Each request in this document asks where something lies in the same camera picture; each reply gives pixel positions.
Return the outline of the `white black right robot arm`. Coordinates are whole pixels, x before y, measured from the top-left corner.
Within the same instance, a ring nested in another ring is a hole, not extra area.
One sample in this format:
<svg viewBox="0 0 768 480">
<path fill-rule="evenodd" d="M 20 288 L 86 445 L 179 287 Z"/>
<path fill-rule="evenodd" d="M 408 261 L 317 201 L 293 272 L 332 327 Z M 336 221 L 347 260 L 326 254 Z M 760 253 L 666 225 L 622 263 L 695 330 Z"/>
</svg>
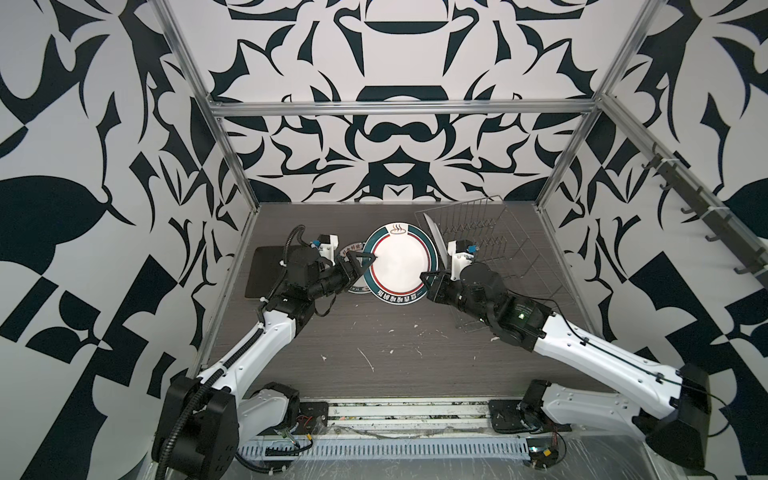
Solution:
<svg viewBox="0 0 768 480">
<path fill-rule="evenodd" d="M 712 400 L 703 369 L 664 365 L 592 335 L 539 300 L 509 290 L 482 263 L 464 267 L 457 278 L 447 271 L 420 278 L 429 300 L 480 321 L 509 345 L 557 360 L 613 390 L 533 383 L 534 407 L 547 419 L 627 433 L 683 468 L 704 467 Z"/>
</svg>

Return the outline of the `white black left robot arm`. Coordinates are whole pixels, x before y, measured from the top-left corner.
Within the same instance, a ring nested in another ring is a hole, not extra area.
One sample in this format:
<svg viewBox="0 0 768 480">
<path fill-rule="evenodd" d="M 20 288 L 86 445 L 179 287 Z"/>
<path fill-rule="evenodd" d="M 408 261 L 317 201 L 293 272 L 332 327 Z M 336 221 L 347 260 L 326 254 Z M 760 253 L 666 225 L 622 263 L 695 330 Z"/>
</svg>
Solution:
<svg viewBox="0 0 768 480">
<path fill-rule="evenodd" d="M 365 252 L 340 256 L 318 242 L 286 247 L 283 255 L 275 284 L 259 301 L 255 326 L 197 377 L 171 382 L 151 450 L 156 478 L 175 471 L 189 479 L 220 479 L 233 462 L 261 474 L 286 467 L 282 461 L 248 461 L 240 449 L 266 430 L 290 432 L 299 414 L 298 392 L 272 382 L 251 397 L 245 393 L 316 315 L 317 300 L 346 291 L 376 257 Z"/>
</svg>

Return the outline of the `dark square plate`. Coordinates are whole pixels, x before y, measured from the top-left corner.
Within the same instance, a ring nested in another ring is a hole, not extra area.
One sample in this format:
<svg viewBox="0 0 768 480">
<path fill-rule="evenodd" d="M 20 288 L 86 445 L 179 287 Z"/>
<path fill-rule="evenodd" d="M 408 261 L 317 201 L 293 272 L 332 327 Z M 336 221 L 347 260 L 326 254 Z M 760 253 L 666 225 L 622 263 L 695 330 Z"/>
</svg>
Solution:
<svg viewBox="0 0 768 480">
<path fill-rule="evenodd" d="M 285 290 L 281 246 L 260 246 L 253 253 L 245 287 L 247 299 L 272 298 Z"/>
</svg>

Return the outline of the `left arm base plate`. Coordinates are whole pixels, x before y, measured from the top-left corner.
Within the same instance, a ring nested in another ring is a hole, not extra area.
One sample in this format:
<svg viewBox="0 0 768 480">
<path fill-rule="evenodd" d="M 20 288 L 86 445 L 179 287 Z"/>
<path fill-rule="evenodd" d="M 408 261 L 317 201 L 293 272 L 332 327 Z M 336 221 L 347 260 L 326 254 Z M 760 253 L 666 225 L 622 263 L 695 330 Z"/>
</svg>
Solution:
<svg viewBox="0 0 768 480">
<path fill-rule="evenodd" d="M 283 420 L 273 428 L 277 433 L 297 435 L 320 433 L 327 426 L 329 403 L 305 402 L 291 405 Z"/>
</svg>

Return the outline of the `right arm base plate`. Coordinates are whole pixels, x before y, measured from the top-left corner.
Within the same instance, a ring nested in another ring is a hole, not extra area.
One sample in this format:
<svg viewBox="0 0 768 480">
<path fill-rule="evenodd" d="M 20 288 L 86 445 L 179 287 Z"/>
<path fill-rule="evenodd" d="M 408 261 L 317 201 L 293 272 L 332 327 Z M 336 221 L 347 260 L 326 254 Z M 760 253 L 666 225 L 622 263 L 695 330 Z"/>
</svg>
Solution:
<svg viewBox="0 0 768 480">
<path fill-rule="evenodd" d="M 488 402 L 490 425 L 498 434 L 538 434 L 571 432 L 569 424 L 558 424 L 542 411 L 533 409 L 522 400 L 492 399 Z"/>
</svg>

